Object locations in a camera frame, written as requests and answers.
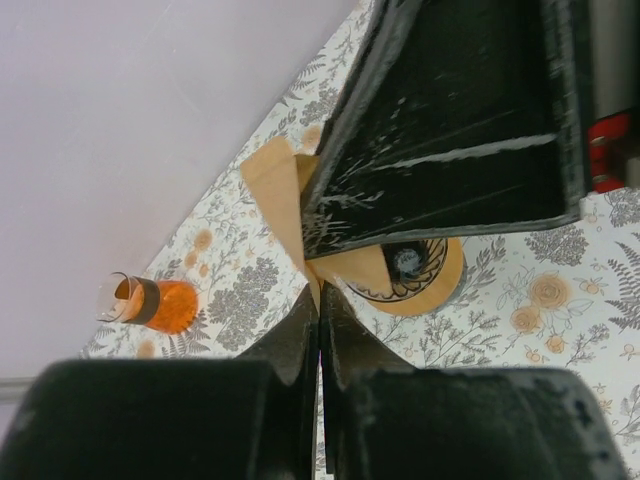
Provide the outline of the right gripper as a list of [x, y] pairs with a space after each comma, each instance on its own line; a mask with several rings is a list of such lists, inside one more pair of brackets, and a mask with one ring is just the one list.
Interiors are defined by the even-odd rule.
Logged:
[[639, 186], [639, 3], [578, 1], [586, 48], [586, 153], [595, 192]]

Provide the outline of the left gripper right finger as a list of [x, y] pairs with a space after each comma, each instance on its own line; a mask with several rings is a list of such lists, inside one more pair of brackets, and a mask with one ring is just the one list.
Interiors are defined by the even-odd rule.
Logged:
[[595, 396], [553, 368], [429, 368], [402, 359], [325, 284], [325, 458], [337, 479], [624, 479]]

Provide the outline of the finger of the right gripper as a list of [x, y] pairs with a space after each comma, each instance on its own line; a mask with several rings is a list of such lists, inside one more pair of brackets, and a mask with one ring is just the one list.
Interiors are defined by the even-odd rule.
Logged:
[[582, 1], [377, 1], [301, 200], [305, 256], [581, 216]]

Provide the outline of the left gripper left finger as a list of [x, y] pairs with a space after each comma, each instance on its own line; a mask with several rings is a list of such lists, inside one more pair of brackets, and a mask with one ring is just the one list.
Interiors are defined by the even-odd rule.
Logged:
[[309, 290], [232, 359], [74, 360], [27, 391], [5, 479], [310, 479], [318, 314]]

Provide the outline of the clear glass dripper cone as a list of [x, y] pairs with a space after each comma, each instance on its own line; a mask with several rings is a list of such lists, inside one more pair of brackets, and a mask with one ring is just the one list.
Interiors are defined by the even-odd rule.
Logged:
[[386, 292], [377, 292], [357, 283], [347, 283], [362, 298], [381, 303], [408, 300], [424, 291], [441, 272], [448, 254], [446, 239], [383, 244], [381, 248], [391, 281], [390, 288]]

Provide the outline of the brown paper coffee filter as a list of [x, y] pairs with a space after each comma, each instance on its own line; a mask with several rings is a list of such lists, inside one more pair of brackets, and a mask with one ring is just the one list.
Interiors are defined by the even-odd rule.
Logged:
[[391, 289], [379, 245], [306, 261], [300, 195], [318, 163], [316, 156], [297, 155], [282, 136], [269, 140], [240, 165], [242, 177], [272, 233], [300, 273], [316, 307], [324, 282], [357, 283], [375, 292]]

